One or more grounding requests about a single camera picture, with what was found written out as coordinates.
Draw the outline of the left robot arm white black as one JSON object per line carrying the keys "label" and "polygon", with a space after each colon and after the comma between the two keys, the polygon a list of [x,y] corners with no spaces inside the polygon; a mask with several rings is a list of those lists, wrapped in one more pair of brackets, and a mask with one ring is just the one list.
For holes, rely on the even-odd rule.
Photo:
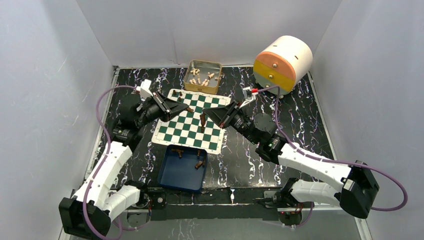
{"label": "left robot arm white black", "polygon": [[128,180],[115,193],[111,187],[120,170],[142,139],[144,126],[168,122],[189,106],[158,92],[130,93],[121,100],[119,115],[107,131],[102,159],[71,196],[64,197],[58,209],[65,233],[88,240],[106,240],[112,223],[121,225],[119,215],[129,207],[149,205],[147,186]]}

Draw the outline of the tall brown king piece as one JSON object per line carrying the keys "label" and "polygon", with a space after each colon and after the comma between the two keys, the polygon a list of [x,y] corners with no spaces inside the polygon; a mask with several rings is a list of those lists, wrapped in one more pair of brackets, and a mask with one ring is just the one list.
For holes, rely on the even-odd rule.
{"label": "tall brown king piece", "polygon": [[206,125],[206,115],[204,113],[202,113],[200,116],[200,132],[204,133],[205,132],[205,125]]}

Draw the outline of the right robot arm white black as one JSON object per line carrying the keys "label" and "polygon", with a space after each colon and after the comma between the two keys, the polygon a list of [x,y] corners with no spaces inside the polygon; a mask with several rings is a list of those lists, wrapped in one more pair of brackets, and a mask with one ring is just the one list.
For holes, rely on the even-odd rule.
{"label": "right robot arm white black", "polygon": [[325,160],[290,145],[277,131],[271,115],[258,113],[250,117],[241,103],[235,101],[223,107],[204,108],[203,114],[218,127],[232,127],[256,144],[255,151],[261,159],[318,179],[317,182],[290,179],[281,191],[281,199],[286,206],[295,207],[304,202],[324,203],[340,207],[359,219],[368,217],[380,187],[366,163],[342,164],[336,160]]}

